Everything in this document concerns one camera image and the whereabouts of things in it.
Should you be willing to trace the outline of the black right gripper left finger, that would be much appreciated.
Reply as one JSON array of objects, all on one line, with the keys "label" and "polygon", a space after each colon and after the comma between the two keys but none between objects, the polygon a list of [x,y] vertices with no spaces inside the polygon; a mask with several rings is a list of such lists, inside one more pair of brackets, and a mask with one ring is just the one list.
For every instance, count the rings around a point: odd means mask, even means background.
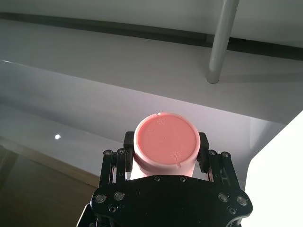
[{"label": "black right gripper left finger", "polygon": [[116,152],[105,150],[100,173],[100,187],[106,187],[114,183],[124,183],[126,173],[133,169],[134,160],[134,131],[127,131],[123,147]]}]

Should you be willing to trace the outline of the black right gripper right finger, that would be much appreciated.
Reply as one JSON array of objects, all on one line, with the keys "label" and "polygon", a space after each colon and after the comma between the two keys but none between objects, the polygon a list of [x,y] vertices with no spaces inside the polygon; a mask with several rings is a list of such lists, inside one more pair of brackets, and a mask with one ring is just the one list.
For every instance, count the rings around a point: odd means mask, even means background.
[{"label": "black right gripper right finger", "polygon": [[199,133],[200,149],[197,161],[202,173],[206,173],[210,182],[226,187],[240,189],[240,184],[232,164],[231,154],[228,152],[217,153],[209,148],[206,134]]}]

